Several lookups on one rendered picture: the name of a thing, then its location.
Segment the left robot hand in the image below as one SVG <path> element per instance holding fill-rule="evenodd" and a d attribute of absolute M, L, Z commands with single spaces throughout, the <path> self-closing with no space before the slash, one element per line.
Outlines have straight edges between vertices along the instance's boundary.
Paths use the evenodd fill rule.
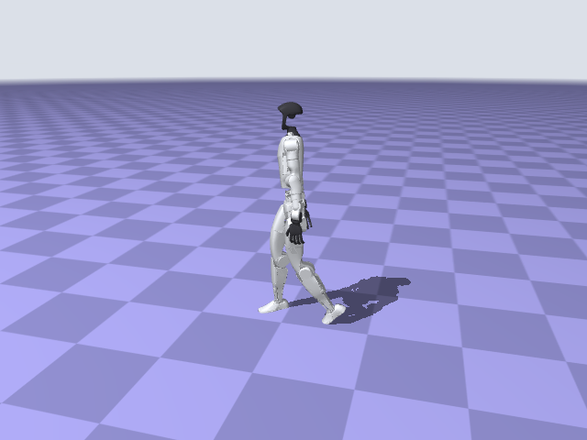
<path fill-rule="evenodd" d="M 291 214 L 291 224 L 290 227 L 288 228 L 286 235 L 289 236 L 289 232 L 290 232 L 290 242 L 291 243 L 295 243 L 297 244 L 304 244 L 305 242 L 303 241 L 303 237 L 302 237 L 302 227 L 300 226 L 300 223 L 302 223 L 302 213 L 299 214 L 299 221 L 298 220 L 293 220 L 292 219 L 292 214 Z M 295 241 L 295 236 L 296 236 L 296 241 Z M 299 241 L 299 237 L 300 237 L 300 241 Z"/>

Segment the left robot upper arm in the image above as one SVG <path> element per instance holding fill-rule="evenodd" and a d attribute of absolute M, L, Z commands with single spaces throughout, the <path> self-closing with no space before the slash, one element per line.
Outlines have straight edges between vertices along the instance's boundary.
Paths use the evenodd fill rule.
<path fill-rule="evenodd" d="M 286 139 L 283 142 L 283 148 L 286 155 L 287 166 L 291 173 L 286 177 L 285 184 L 291 188 L 289 184 L 289 179 L 291 176 L 297 176 L 299 181 L 301 181 L 298 140 L 295 138 Z"/>

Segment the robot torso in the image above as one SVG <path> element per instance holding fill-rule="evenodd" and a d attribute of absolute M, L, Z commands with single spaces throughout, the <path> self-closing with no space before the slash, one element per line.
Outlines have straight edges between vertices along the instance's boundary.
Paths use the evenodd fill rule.
<path fill-rule="evenodd" d="M 290 170 L 288 169 L 287 166 L 287 160 L 286 160 L 286 155 L 284 152 L 284 148 L 283 148 L 283 142 L 286 139 L 289 138 L 295 138 L 296 140 L 298 140 L 299 143 L 299 163 L 300 163 L 300 175 L 301 175 L 301 185 L 302 185 L 302 181 L 303 181 L 303 165 L 304 165 L 304 142 L 302 137 L 298 137 L 298 136 L 294 136 L 293 132 L 287 133 L 287 135 L 289 136 L 285 136 L 281 139 L 279 147 L 278 147 L 278 153 L 277 153 L 277 158 L 278 158 L 278 163 L 279 163 L 279 172 L 280 172 L 280 180 L 281 180 L 281 186 L 282 188 L 290 188 L 285 184 L 285 179 L 287 176 L 289 176 Z M 291 188 L 290 188 L 291 190 Z M 289 190 L 289 191 L 290 191 Z M 292 202 L 291 202 L 291 195 L 289 194 L 289 191 L 285 191 L 285 200 L 283 202 L 283 211 L 285 214 L 286 219 L 291 217 L 291 213 L 292 213 Z M 302 201 L 302 203 L 304 204 L 304 202 Z M 305 216 L 305 205 L 302 211 L 302 216 Z"/>

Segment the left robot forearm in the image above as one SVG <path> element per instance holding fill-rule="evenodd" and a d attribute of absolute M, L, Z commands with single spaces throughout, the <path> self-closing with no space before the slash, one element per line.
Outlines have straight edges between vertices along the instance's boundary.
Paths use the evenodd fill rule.
<path fill-rule="evenodd" d="M 292 219 L 299 221 L 299 214 L 302 213 L 304 205 L 302 203 L 302 185 L 299 181 L 297 176 L 291 176 L 289 179 L 289 184 L 291 186 L 291 190 L 289 194 L 291 195 L 291 202 L 292 202 Z"/>

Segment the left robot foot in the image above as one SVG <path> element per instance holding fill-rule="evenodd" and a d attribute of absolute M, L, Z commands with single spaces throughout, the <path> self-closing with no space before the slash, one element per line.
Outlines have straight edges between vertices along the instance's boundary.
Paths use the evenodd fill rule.
<path fill-rule="evenodd" d="M 322 319 L 323 324 L 326 324 L 326 325 L 330 324 L 335 318 L 337 318 L 338 316 L 343 314 L 346 310 L 346 307 L 342 304 L 339 304 L 339 303 L 335 304 L 335 306 L 333 306 L 333 308 L 334 308 L 334 312 L 330 312 L 330 313 L 326 312 L 326 315 Z"/>

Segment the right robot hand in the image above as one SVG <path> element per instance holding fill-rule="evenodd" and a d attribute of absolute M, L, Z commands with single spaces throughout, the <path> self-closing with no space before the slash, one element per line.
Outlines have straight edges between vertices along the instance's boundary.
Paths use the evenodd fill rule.
<path fill-rule="evenodd" d="M 307 205 L 306 205 L 306 200 L 305 200 L 305 208 L 307 208 Z M 311 220 L 310 220 L 310 217 L 309 217 L 309 216 L 310 216 L 310 215 L 309 215 L 308 211 L 305 209 L 305 218 L 306 218 L 306 222 L 307 222 L 307 218 L 308 218 L 309 224 L 310 224 L 310 226 L 312 227 L 312 223 L 311 223 Z M 307 229 L 309 229 L 308 222 L 307 222 Z"/>

